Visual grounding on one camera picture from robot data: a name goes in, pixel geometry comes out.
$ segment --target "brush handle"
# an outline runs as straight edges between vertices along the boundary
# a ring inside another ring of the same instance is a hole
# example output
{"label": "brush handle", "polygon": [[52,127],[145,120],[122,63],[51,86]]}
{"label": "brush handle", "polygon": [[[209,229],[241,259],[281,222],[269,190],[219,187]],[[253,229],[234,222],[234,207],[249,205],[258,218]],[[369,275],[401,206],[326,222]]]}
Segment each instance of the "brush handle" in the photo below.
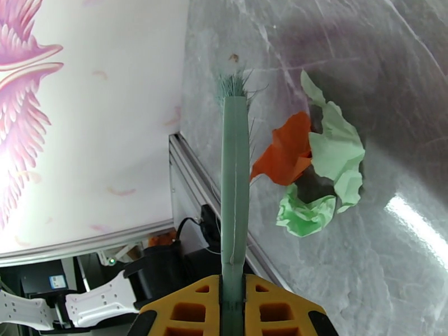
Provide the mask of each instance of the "brush handle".
{"label": "brush handle", "polygon": [[243,336],[243,266],[249,220],[249,123],[246,97],[226,97],[221,177],[222,336]]}

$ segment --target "crumpled paper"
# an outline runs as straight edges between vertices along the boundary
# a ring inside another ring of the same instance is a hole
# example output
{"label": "crumpled paper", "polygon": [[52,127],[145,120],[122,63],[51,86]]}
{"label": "crumpled paper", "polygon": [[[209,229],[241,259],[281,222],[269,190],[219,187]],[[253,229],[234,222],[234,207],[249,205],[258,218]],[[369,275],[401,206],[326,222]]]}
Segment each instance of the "crumpled paper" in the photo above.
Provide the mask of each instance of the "crumpled paper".
{"label": "crumpled paper", "polygon": [[292,115],[279,129],[272,131],[272,144],[252,166],[250,180],[266,174],[272,182],[288,186],[311,165],[308,134],[309,116],[300,112]]}
{"label": "crumpled paper", "polygon": [[301,83],[311,103],[321,107],[323,112],[323,133],[309,133],[311,164],[319,176],[334,181],[334,190],[342,201],[337,212],[342,213],[361,199],[359,167],[365,150],[356,128],[343,118],[339,106],[325,101],[322,91],[305,71],[302,71]]}
{"label": "crumpled paper", "polygon": [[304,203],[297,197],[297,185],[287,187],[280,210],[277,226],[284,226],[289,233],[305,237],[321,231],[333,218],[336,197],[327,195],[311,203]]}

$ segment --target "gray marble wall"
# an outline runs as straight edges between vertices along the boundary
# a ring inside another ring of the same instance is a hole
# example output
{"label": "gray marble wall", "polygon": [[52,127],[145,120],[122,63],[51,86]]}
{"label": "gray marble wall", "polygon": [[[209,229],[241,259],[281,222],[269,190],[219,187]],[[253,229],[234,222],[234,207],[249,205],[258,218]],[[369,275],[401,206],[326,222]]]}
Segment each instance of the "gray marble wall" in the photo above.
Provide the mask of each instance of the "gray marble wall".
{"label": "gray marble wall", "polygon": [[302,69],[361,135],[362,199],[316,235],[275,226],[283,187],[251,187],[250,231],[340,335],[448,334],[447,25],[448,0],[191,0],[181,132],[213,181],[213,74],[232,54],[253,69],[249,90],[268,86],[250,112],[254,159],[308,110]]}

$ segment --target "orange paper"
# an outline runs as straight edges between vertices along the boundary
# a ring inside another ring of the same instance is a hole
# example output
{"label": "orange paper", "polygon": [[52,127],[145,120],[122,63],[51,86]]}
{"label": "orange paper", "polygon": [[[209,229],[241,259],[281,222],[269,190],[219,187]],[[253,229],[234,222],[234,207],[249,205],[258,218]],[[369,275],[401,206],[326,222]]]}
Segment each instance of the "orange paper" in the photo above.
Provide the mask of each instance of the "orange paper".
{"label": "orange paper", "polygon": [[296,181],[311,165],[311,131],[309,116],[301,111],[292,115],[283,127],[272,131],[272,144],[254,163],[250,180],[260,174],[282,186]]}

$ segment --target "light green crumpled paper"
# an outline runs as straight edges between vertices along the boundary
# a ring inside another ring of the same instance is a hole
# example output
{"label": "light green crumpled paper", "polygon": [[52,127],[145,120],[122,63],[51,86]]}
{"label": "light green crumpled paper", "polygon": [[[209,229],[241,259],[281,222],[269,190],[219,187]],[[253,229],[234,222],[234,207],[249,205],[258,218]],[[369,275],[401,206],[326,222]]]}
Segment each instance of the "light green crumpled paper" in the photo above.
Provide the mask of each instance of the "light green crumpled paper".
{"label": "light green crumpled paper", "polygon": [[307,96],[323,112],[323,134],[309,134],[311,164],[319,176],[334,181],[334,190],[342,201],[337,212],[342,213],[361,199],[362,175],[359,168],[366,152],[356,128],[342,117],[340,107],[325,101],[322,90],[305,71],[302,71],[300,79]]}
{"label": "light green crumpled paper", "polygon": [[286,188],[286,194],[280,201],[277,226],[284,226],[289,233],[305,237],[321,231],[333,218],[336,197],[327,195],[309,204],[297,197],[297,185]]}

